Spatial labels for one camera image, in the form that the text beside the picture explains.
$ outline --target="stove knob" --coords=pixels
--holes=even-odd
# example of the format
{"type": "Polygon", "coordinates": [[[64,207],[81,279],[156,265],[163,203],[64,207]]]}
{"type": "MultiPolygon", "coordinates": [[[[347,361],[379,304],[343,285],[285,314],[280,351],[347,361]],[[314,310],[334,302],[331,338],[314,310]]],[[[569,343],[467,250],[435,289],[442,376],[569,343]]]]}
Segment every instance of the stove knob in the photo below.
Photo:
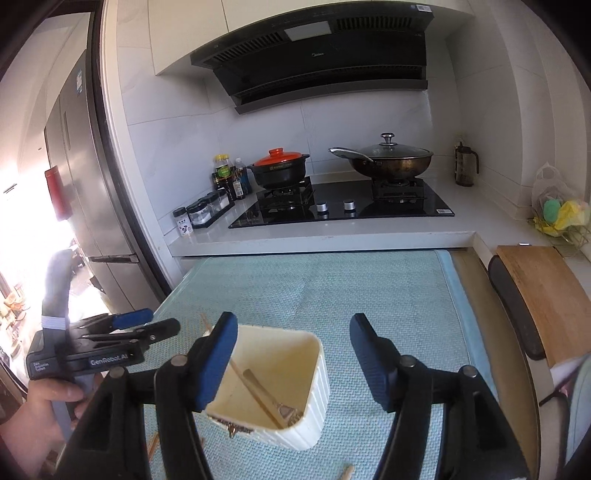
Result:
{"type": "Polygon", "coordinates": [[[353,212],[355,210],[355,201],[345,200],[343,202],[343,207],[345,208],[345,212],[353,212]]]}

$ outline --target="green sponge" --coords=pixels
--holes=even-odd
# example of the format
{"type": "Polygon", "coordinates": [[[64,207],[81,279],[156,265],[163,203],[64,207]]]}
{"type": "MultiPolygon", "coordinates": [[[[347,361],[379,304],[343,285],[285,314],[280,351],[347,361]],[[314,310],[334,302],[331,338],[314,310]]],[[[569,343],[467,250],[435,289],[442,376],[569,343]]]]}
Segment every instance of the green sponge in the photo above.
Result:
{"type": "Polygon", "coordinates": [[[558,219],[558,211],[560,210],[560,200],[551,199],[546,200],[544,204],[544,220],[549,224],[554,223],[558,219]]]}

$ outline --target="black glass cooktop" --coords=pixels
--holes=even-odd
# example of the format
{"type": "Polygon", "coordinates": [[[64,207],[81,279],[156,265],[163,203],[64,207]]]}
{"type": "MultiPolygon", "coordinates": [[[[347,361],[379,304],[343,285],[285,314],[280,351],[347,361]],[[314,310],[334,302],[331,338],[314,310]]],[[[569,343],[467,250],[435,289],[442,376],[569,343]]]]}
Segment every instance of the black glass cooktop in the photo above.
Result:
{"type": "Polygon", "coordinates": [[[385,198],[379,200],[374,200],[378,193],[372,180],[310,185],[309,179],[306,179],[300,186],[299,192],[297,187],[259,192],[259,201],[240,215],[229,228],[356,218],[454,216],[441,197],[422,179],[413,180],[410,186],[402,186],[398,189],[402,191],[400,194],[396,193],[396,188],[384,190],[377,186],[380,195],[385,192],[385,198]],[[354,205],[345,205],[345,201],[351,200],[354,205]]]}

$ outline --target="elastic strap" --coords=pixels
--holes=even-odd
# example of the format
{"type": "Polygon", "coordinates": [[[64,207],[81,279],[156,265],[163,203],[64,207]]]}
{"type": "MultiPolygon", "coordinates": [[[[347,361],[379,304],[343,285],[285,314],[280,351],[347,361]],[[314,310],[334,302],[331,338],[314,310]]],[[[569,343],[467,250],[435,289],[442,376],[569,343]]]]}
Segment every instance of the elastic strap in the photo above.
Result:
{"type": "Polygon", "coordinates": [[[41,315],[41,327],[54,330],[66,330],[66,319],[62,317],[46,317],[41,315]]]}

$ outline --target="lid knob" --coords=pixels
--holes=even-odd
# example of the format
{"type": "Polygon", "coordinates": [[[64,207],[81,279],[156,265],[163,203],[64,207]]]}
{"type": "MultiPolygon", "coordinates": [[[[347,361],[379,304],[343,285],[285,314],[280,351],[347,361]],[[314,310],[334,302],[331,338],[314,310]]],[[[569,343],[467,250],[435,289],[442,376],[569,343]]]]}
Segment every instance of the lid knob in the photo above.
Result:
{"type": "Polygon", "coordinates": [[[396,145],[396,143],[392,142],[392,139],[394,138],[394,134],[385,133],[385,134],[380,135],[380,137],[382,137],[384,139],[384,142],[381,145],[396,145]]]}

